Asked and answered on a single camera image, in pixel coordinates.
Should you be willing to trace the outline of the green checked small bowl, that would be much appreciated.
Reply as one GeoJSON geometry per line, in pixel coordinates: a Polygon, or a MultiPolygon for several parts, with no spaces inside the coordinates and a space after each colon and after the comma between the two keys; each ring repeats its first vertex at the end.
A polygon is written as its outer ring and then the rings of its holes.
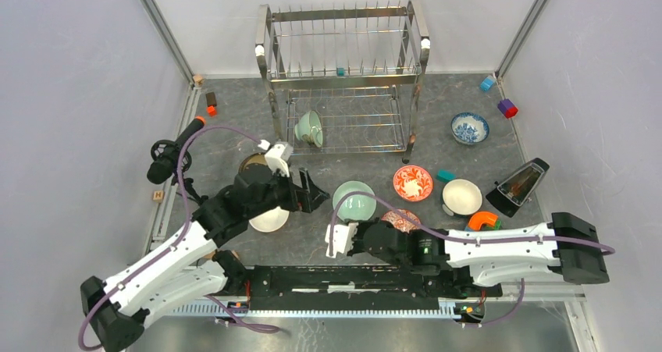
{"type": "MultiPolygon", "coordinates": [[[[332,199],[333,207],[335,208],[340,203],[340,199],[346,194],[355,191],[365,192],[371,195],[375,194],[368,184],[356,180],[350,180],[340,184],[336,188],[332,199]]],[[[343,222],[367,221],[374,215],[375,210],[375,199],[369,196],[356,194],[348,197],[342,202],[336,217],[343,222]]]]}

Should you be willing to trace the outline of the blue white zigzag bowl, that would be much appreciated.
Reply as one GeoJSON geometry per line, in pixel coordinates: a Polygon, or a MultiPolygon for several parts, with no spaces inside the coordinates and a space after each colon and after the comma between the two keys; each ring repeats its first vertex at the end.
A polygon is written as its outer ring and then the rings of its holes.
{"type": "Polygon", "coordinates": [[[404,215],[401,216],[394,211],[386,212],[381,220],[389,222],[395,229],[403,232],[410,233],[413,230],[418,229],[418,224],[421,223],[417,215],[407,209],[398,209],[400,213],[404,215]]]}

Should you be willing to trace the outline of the orange bowl white inside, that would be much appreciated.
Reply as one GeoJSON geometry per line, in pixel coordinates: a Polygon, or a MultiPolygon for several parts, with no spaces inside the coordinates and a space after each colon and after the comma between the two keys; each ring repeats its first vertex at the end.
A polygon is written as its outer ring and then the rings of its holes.
{"type": "Polygon", "coordinates": [[[287,223],[289,216],[290,213],[287,210],[277,207],[250,219],[249,224],[256,231],[271,233],[282,228],[287,223]]]}

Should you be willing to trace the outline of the pale green bowl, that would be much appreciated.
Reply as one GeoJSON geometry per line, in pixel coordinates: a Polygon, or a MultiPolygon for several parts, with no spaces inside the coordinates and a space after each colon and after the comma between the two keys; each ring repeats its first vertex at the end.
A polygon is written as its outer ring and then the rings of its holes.
{"type": "Polygon", "coordinates": [[[324,133],[322,119],[315,110],[303,114],[294,126],[294,135],[297,140],[313,145],[317,148],[323,146],[324,133]]]}

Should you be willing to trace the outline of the black patterned bowl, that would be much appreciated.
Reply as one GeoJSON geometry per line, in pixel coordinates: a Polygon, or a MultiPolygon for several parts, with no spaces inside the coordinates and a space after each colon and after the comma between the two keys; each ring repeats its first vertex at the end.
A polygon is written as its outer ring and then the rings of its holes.
{"type": "Polygon", "coordinates": [[[268,167],[267,161],[265,159],[265,152],[254,153],[246,157],[241,162],[238,172],[243,172],[245,169],[249,168],[252,165],[263,165],[268,167]]]}

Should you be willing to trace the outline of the teal glazed bowl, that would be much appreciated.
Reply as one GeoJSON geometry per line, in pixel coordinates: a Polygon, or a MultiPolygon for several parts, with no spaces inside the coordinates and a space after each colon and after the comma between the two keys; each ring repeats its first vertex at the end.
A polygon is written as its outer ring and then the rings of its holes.
{"type": "Polygon", "coordinates": [[[442,190],[442,209],[453,217],[468,217],[482,207],[482,192],[471,181],[455,179],[442,190]]]}

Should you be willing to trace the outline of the stainless steel dish rack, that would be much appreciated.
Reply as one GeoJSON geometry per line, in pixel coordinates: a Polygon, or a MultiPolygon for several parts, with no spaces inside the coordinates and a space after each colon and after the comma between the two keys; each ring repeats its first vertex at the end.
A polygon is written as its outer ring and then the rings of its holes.
{"type": "Polygon", "coordinates": [[[254,53],[278,139],[299,155],[410,162],[432,47],[421,0],[261,5],[257,18],[254,53]]]}

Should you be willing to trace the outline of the blue white floral bowl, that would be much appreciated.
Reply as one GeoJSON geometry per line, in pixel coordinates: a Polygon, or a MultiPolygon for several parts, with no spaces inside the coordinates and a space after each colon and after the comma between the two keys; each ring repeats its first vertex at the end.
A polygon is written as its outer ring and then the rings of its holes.
{"type": "Polygon", "coordinates": [[[490,133],[489,124],[474,112],[461,112],[450,123],[451,133],[461,144],[473,145],[483,142],[490,133]]]}

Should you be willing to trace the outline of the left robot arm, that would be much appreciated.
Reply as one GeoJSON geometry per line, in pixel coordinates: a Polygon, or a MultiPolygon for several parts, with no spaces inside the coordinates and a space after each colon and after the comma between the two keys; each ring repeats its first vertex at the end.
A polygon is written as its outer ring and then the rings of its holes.
{"type": "Polygon", "coordinates": [[[161,317],[199,297],[238,294],[244,268],[222,246],[249,227],[249,222],[275,208],[312,213],[330,198],[306,169],[301,185],[279,170],[263,165],[239,172],[233,184],[206,200],[173,236],[129,268],[80,286],[85,319],[78,343],[92,328],[99,346],[122,351],[135,343],[161,317]]]}

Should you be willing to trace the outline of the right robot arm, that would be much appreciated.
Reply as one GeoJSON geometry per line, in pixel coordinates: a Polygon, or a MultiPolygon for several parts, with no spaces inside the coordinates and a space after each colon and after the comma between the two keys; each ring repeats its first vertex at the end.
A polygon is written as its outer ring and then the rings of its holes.
{"type": "Polygon", "coordinates": [[[577,285],[608,283],[596,227],[568,212],[550,222],[521,229],[464,231],[415,229],[401,232],[375,219],[328,226],[326,255],[368,253],[414,274],[452,272],[451,286],[461,296],[512,279],[557,274],[577,285]]]}

